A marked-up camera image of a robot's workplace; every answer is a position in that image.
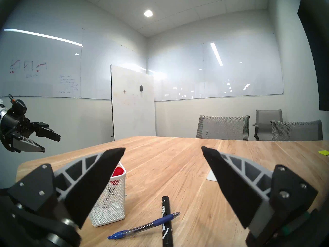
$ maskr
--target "blue pen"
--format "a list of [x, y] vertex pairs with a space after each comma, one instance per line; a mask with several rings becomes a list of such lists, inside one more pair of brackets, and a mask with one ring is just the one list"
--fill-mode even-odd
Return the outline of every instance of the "blue pen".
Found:
[[173, 220], [174, 218], [176, 218], [178, 215], [180, 215], [180, 212], [174, 212], [172, 214], [169, 214], [165, 217], [162, 217], [160, 219], [154, 220], [150, 223], [147, 223], [143, 226], [137, 227], [137, 228], [133, 228], [133, 229], [128, 229], [128, 230], [122, 230], [119, 232], [114, 233], [113, 235], [110, 235], [107, 237], [107, 239], [120, 239], [120, 238], [124, 238], [126, 236], [129, 235], [133, 235], [135, 233], [153, 228], [153, 227], [157, 227], [159, 225], [162, 225], [170, 220]]

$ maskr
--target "robotic hand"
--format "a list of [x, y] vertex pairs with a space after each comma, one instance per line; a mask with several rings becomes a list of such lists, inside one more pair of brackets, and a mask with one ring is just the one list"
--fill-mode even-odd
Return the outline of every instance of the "robotic hand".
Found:
[[59, 142], [61, 136], [43, 122], [31, 122], [24, 116], [26, 106], [22, 100], [15, 100], [9, 95], [12, 107], [7, 109], [0, 99], [0, 139], [3, 146], [11, 152], [44, 152], [45, 148], [29, 139], [36, 136], [46, 137]]

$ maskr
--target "gray mesh chair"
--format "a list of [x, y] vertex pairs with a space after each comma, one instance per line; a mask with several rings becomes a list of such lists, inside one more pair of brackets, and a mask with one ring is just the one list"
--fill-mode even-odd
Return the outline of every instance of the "gray mesh chair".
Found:
[[311, 122], [279, 122], [272, 120], [272, 141], [322, 141], [321, 120]]
[[272, 140], [271, 120], [282, 121], [281, 110], [256, 110], [255, 138], [257, 141]]
[[248, 140], [249, 116], [199, 118], [197, 138], [222, 140]]

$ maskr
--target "wooden table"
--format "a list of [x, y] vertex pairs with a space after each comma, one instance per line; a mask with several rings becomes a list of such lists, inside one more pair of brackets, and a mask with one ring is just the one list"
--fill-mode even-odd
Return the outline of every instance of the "wooden table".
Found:
[[244, 230], [224, 198], [217, 182], [206, 180], [210, 170], [201, 146], [218, 149], [256, 161], [273, 170], [284, 164], [315, 187], [311, 210], [319, 207], [329, 186], [329, 141], [256, 142], [172, 137], [136, 136], [79, 151], [25, 162], [18, 167], [17, 180], [43, 163], [57, 170], [80, 156], [125, 147], [121, 159], [127, 170], [124, 220], [93, 227], [87, 219], [80, 230], [81, 246], [162, 246], [162, 227], [130, 238], [109, 241], [107, 236], [140, 226], [161, 217], [161, 197], [170, 197], [171, 212], [181, 212], [172, 221], [174, 245], [245, 246]]

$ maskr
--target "yellow sticky note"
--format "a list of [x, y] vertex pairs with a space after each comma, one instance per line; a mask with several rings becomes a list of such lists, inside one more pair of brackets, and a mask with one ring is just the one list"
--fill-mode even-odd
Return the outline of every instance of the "yellow sticky note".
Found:
[[329, 155], [329, 151], [318, 151], [318, 152], [325, 156]]

